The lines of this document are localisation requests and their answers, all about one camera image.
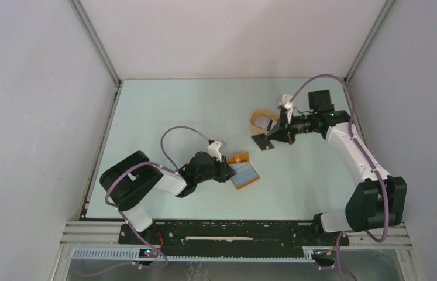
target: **aluminum frame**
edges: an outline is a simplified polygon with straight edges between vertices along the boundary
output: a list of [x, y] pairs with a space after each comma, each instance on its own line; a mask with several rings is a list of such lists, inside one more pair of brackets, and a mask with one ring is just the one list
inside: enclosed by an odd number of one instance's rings
[[[139, 260], [137, 254], [120, 256], [116, 253], [139, 253], [144, 249], [143, 245], [120, 245], [118, 237], [123, 221], [70, 221], [66, 223], [63, 236], [61, 237], [58, 251], [53, 264], [49, 281], [65, 281], [68, 277], [70, 263], [74, 259], [104, 259], [104, 260]], [[372, 233], [379, 235], [382, 229], [374, 229]], [[395, 250], [400, 264], [401, 272], [405, 281], [423, 280], [419, 264], [416, 260], [408, 231], [403, 224], [391, 227], [388, 238], [383, 243], [374, 242], [365, 232], [348, 234], [349, 246], [343, 246], [343, 251]], [[173, 257], [170, 261], [237, 261], [237, 262], [314, 262], [311, 254], [314, 251], [331, 249], [328, 246], [305, 246], [305, 257], [300, 258], [206, 258], [206, 257]]]
[[[106, 137], [108, 136], [109, 129], [111, 127], [111, 123], [113, 120], [113, 116], [115, 113], [115, 108], [118, 103], [118, 98], [122, 86], [122, 81], [120, 80], [118, 74], [116, 73], [115, 67], [112, 64], [103, 44], [97, 35], [89, 17], [81, 3], [81, 0], [69, 0], [71, 3], [74, 12], [77, 14], [82, 26], [84, 27], [86, 34], [91, 40], [94, 48], [100, 55], [101, 59], [105, 63], [110, 76], [113, 81], [117, 85], [118, 89], [115, 94], [115, 98], [113, 99], [113, 104], [110, 110], [110, 114], [108, 120], [106, 122], [106, 127], [104, 133], [100, 140], [100, 146], [98, 149], [98, 153], [96, 155], [93, 168], [92, 168], [92, 176], [90, 182], [88, 183], [88, 190], [85, 196], [84, 204], [81, 207], [81, 212], [87, 208], [88, 201], [90, 199], [90, 195], [92, 193], [92, 186], [94, 185], [94, 179], [97, 175], [97, 171], [99, 168], [99, 164], [101, 162], [101, 156], [104, 151], [104, 147], [106, 145]], [[374, 22], [372, 28], [366, 40], [363, 43], [360, 51], [358, 52], [356, 58], [354, 59], [349, 72], [346, 76], [346, 81], [350, 83], [351, 79], [354, 76], [354, 73], [357, 71], [361, 61], [365, 57], [369, 47], [374, 42], [379, 30], [381, 29], [385, 19], [391, 11], [396, 0], [386, 0], [385, 4], [382, 7], [376, 21]], [[133, 245], [119, 245], [118, 244], [118, 235], [119, 230], [123, 222], [118, 221], [71, 221], [68, 222], [65, 226], [64, 234], [61, 238], [53, 267], [50, 273], [49, 281], [65, 281], [67, 279], [68, 269], [70, 267], [70, 263], [72, 259], [75, 258], [75, 250], [81, 246], [83, 249], [106, 249], [106, 251], [116, 251], [117, 249], [138, 249], [138, 246]], [[377, 229], [375, 231], [376, 234], [381, 233], [381, 230]], [[367, 236], [364, 232], [358, 232], [349, 235], [349, 246], [343, 247], [343, 250], [366, 250], [366, 249], [393, 249], [395, 250], [399, 264], [401, 266], [401, 271], [405, 281], [419, 281], [423, 280], [423, 276], [421, 275], [421, 271], [419, 268], [419, 264], [415, 257], [413, 248], [411, 246], [411, 241], [408, 236], [408, 232], [405, 228], [404, 224], [401, 224], [397, 227], [392, 227], [389, 229], [388, 238], [383, 243], [376, 243], [371, 238]], [[330, 247], [303, 247], [305, 252], [312, 253], [312, 251], [329, 249]], [[185, 258], [175, 258], [172, 260], [175, 261], [184, 261]], [[207, 259], [200, 258], [200, 261], [219, 261], [217, 259]], [[246, 261], [245, 259], [236, 259], [237, 261]], [[282, 260], [274, 260], [274, 261], [286, 261], [286, 262], [307, 262], [306, 260], [292, 260], [292, 259], [282, 259]]]

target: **table surface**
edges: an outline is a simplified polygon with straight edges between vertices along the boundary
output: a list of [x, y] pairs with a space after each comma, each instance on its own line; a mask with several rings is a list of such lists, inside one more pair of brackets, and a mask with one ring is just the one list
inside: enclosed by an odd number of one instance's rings
[[[293, 95], [306, 79], [125, 80], [116, 106], [87, 218], [120, 218], [104, 203], [100, 175], [137, 150], [151, 161], [172, 168], [160, 150], [160, 138], [172, 126], [193, 127], [211, 139], [223, 140], [222, 152], [249, 151], [260, 180], [235, 189], [232, 182], [213, 180], [198, 185], [185, 198], [152, 190], [141, 202], [153, 218], [220, 220], [311, 220], [313, 215], [343, 208], [355, 189], [337, 151], [317, 133], [298, 135], [293, 145], [275, 142], [261, 151], [249, 126], [257, 109], [278, 112], [280, 94]], [[308, 110], [310, 91], [329, 89], [336, 110], [349, 111], [336, 80], [310, 83], [294, 101]], [[185, 129], [170, 132], [165, 149], [179, 167], [207, 142]]]

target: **black mounting plate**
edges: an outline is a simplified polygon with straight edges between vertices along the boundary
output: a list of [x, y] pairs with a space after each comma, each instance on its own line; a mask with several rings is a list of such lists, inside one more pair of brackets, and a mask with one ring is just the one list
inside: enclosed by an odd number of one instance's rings
[[263, 133], [256, 136], [252, 136], [251, 138], [253, 138], [254, 142], [256, 142], [256, 144], [259, 146], [261, 150], [275, 148], [275, 146], [271, 144], [271, 142], [266, 138], [266, 135]]
[[[119, 244], [141, 245], [142, 242], [123, 224]], [[295, 258], [303, 257], [303, 246], [334, 246], [338, 233], [315, 238], [311, 221], [235, 221], [235, 220], [154, 220], [153, 245], [164, 241], [163, 252], [170, 256], [205, 256], [229, 258]], [[251, 237], [252, 240], [186, 240], [185, 237]], [[348, 238], [340, 240], [348, 246]]]

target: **orange object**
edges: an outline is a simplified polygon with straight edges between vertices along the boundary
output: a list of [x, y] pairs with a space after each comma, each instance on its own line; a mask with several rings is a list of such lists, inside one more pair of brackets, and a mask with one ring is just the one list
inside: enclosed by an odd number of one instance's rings
[[258, 110], [255, 111], [255, 112], [253, 113], [253, 115], [251, 116], [251, 120], [249, 121], [249, 125], [251, 126], [251, 129], [253, 129], [253, 131], [256, 131], [256, 132], [260, 132], [260, 133], [267, 134], [267, 133], [268, 133], [267, 130], [264, 130], [264, 129], [258, 128], [258, 127], [256, 127], [256, 126], [254, 125], [254, 122], [255, 122], [256, 118], [257, 118], [258, 116], [260, 116], [260, 115], [267, 116], [267, 117], [269, 117], [270, 119], [272, 119], [273, 121], [278, 121], [278, 119], [279, 119], [279, 115], [278, 115], [278, 114], [275, 114], [275, 113], [273, 113], [273, 112], [271, 112], [271, 111], [268, 111], [268, 110], [266, 110], [266, 109], [258, 109]]
[[248, 186], [248, 185], [250, 185], [250, 184], [252, 184], [252, 183], [254, 183], [255, 181], [257, 181], [257, 180], [260, 179], [260, 175], [258, 175], [258, 173], [256, 173], [256, 170], [253, 168], [253, 166], [251, 166], [250, 163], [248, 163], [247, 166], [248, 166], [248, 168], [251, 168], [251, 169], [253, 170], [253, 172], [254, 172], [255, 175], [254, 175], [254, 177], [252, 177], [252, 178], [249, 179], [248, 181], [246, 181], [246, 182], [242, 182], [242, 183], [237, 183], [236, 180], [235, 180], [235, 178], [232, 177], [232, 178], [231, 178], [231, 181], [232, 181], [233, 185], [235, 186], [235, 188], [236, 188], [237, 190], [239, 190], [239, 189], [241, 189], [241, 188], [243, 188], [243, 187], [246, 187], [246, 186]]
[[249, 161], [249, 152], [244, 151], [240, 153], [235, 153], [232, 157], [227, 159], [227, 163], [229, 164], [237, 164], [241, 162]]

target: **black panel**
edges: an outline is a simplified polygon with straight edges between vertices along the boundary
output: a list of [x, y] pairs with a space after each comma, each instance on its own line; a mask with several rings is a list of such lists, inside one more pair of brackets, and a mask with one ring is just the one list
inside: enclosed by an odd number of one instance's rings
[[[147, 161], [149, 158], [146, 154], [137, 151], [105, 171], [99, 178], [99, 183], [108, 191], [121, 174], [136, 164]], [[142, 166], [131, 174], [136, 177], [134, 181], [129, 176], [125, 176], [110, 194], [110, 198], [121, 211], [130, 210], [137, 205], [163, 177], [163, 173], [149, 165]]]
[[186, 186], [177, 197], [185, 197], [196, 190], [196, 186], [207, 180], [215, 180], [219, 183], [227, 182], [236, 174], [227, 163], [227, 158], [222, 155], [221, 161], [204, 151], [197, 152], [189, 161], [178, 170], [184, 178]]
[[[163, 252], [172, 256], [275, 258], [304, 256], [303, 246], [334, 246], [337, 233], [330, 234], [320, 243], [311, 231], [310, 221], [205, 221], [205, 220], [155, 220], [149, 242], [155, 245], [161, 233]], [[128, 225], [122, 225], [120, 244], [141, 245]], [[252, 237], [252, 241], [189, 240], [187, 236]], [[349, 245], [347, 238], [341, 245]]]
[[265, 134], [252, 136], [254, 142], [258, 145], [261, 150], [272, 149], [275, 148], [273, 144], [266, 138]]
[[[402, 221], [407, 185], [402, 177], [384, 180], [389, 203], [389, 226]], [[364, 231], [384, 227], [384, 200], [378, 180], [358, 184], [346, 205], [346, 218], [354, 231]]]
[[339, 123], [349, 122], [350, 116], [345, 110], [321, 112], [318, 113], [319, 118], [322, 120], [323, 127], [320, 128], [319, 133], [323, 139], [326, 139], [328, 128], [333, 127]]
[[329, 90], [314, 91], [308, 93], [309, 108], [314, 112], [333, 111], [334, 107], [330, 99]]

